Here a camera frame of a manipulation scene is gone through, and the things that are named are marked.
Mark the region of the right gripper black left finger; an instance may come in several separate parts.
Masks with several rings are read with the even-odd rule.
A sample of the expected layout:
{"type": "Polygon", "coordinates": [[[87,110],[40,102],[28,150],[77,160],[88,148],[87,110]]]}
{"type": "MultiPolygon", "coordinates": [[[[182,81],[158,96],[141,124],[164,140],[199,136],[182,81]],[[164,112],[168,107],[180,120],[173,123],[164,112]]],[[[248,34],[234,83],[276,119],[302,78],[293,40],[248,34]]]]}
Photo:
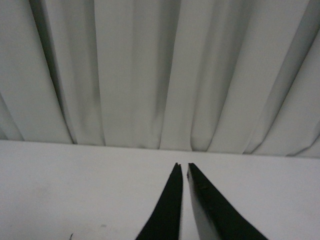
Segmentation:
{"type": "Polygon", "coordinates": [[[137,240],[178,240],[183,201],[183,175],[176,163],[148,221],[137,240]]]}

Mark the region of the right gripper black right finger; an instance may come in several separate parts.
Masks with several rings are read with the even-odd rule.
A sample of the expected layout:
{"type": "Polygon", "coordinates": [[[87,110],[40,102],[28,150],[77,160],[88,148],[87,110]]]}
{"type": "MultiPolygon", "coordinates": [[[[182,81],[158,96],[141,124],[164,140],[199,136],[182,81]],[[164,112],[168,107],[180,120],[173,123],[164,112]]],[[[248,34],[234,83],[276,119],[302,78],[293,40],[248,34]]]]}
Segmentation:
{"type": "Polygon", "coordinates": [[[188,164],[191,204],[201,240],[265,240],[194,164],[188,164]]]}

